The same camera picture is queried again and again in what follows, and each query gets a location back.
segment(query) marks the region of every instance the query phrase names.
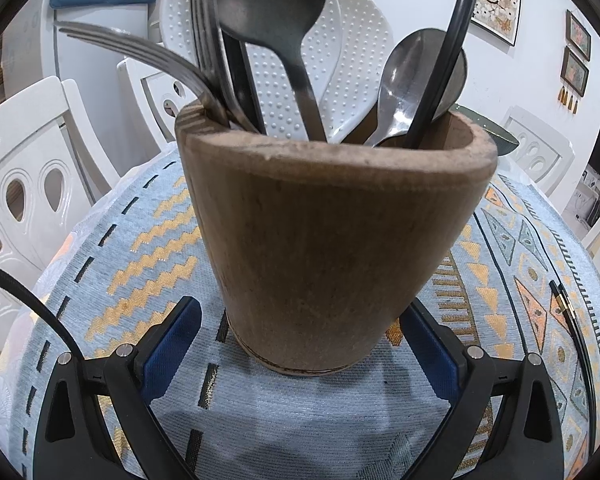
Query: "wire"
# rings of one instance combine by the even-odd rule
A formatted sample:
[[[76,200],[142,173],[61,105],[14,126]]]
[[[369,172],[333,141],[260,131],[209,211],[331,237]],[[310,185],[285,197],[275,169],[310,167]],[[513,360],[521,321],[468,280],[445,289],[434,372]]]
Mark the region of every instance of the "wire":
[[[442,95],[446,90],[451,75],[460,56],[464,38],[469,30],[471,16],[474,13],[476,0],[456,0],[456,7],[446,31],[445,41],[436,59],[427,87],[422,94],[420,104],[413,116],[409,131],[404,136],[403,148],[417,149],[424,138],[429,125],[433,121]]]
[[[35,295],[13,276],[0,269],[0,288],[11,294],[14,298],[28,306],[33,312],[40,316],[51,329],[58,334],[60,339],[69,348],[69,351],[78,362],[84,361],[84,356],[80,351],[78,343],[71,336],[65,326],[58,321],[58,318],[38,299]]]

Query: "wooden utensil holder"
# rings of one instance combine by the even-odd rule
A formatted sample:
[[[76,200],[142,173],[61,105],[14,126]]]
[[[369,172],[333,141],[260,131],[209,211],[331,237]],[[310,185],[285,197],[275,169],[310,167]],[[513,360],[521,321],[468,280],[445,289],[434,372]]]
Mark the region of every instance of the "wooden utensil holder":
[[[371,352],[453,245],[493,175],[488,134],[459,114],[425,150],[296,142],[176,119],[189,192],[231,329],[284,374]]]

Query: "blue patterned tablecloth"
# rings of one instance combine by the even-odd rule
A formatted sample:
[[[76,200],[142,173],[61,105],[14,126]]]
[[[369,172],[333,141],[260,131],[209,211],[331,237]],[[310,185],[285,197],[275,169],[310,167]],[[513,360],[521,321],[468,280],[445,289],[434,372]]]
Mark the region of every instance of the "blue patterned tablecloth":
[[[600,443],[600,277],[533,186],[499,171],[418,295],[465,344],[490,355],[542,355],[562,424],[565,477],[585,463],[589,413],[576,351],[552,301],[558,275],[577,310],[596,381]],[[34,293],[86,357],[137,342],[183,295],[203,308],[200,333],[152,410],[202,480],[397,480],[448,410],[397,324],[361,363],[290,378],[249,358],[226,323],[175,145],[133,170],[68,237]],[[23,309],[0,357],[0,448],[32,471],[38,413],[62,342]],[[109,399],[101,407],[125,467],[142,471]],[[459,472],[471,469],[499,403],[484,414]]]

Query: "white wall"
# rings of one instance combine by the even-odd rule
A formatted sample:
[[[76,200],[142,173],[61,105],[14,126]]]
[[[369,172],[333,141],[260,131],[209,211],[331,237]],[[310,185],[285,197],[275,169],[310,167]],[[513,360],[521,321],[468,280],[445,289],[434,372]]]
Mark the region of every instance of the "white wall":
[[[456,0],[374,0],[394,29],[398,43],[414,30],[445,29]],[[574,116],[558,102],[567,9],[592,34],[589,84]],[[600,38],[571,0],[522,0],[520,28],[510,47],[476,25],[464,42],[469,73],[459,103],[501,123],[510,106],[526,108],[563,133],[575,161],[551,200],[562,210],[582,176],[600,129]]]

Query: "blue gripper pad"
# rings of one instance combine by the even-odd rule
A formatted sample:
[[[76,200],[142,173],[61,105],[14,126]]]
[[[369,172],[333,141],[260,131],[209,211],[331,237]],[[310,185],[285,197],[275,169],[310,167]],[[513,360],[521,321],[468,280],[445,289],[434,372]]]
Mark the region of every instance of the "blue gripper pad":
[[[453,406],[460,398],[456,363],[432,328],[413,307],[400,316],[400,328],[434,393]]]
[[[175,320],[169,314],[162,322],[164,326],[171,321],[171,325],[144,362],[140,396],[147,406],[152,400],[166,393],[187,350],[200,330],[202,323],[200,304],[193,298],[182,298],[174,310],[181,307],[183,302],[186,302],[186,306],[177,314]]]

